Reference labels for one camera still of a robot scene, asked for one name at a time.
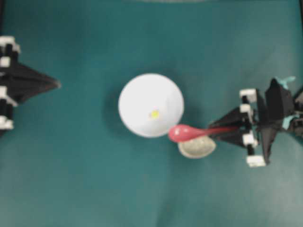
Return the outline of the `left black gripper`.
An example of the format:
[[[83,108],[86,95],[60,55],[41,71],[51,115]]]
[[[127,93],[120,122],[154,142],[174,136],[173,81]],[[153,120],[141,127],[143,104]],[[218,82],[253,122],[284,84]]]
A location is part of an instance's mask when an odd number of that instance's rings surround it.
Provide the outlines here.
[[[39,94],[61,87],[59,80],[18,62],[20,47],[13,36],[0,37],[0,135],[14,129],[14,107]],[[39,80],[49,83],[19,84],[12,86],[12,75],[23,79]]]

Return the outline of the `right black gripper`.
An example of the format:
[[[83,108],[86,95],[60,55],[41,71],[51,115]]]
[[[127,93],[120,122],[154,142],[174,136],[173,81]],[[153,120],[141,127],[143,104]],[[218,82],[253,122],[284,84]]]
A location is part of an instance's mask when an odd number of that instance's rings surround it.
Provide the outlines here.
[[[221,127],[244,127],[247,131],[230,131],[213,134],[214,140],[221,140],[247,149],[246,162],[249,167],[265,167],[266,161],[263,155],[256,155],[255,148],[259,140],[254,134],[253,127],[257,124],[254,120],[254,109],[252,103],[257,102],[257,90],[255,88],[242,89],[239,91],[241,105],[228,112],[219,120],[209,124],[208,128]]]

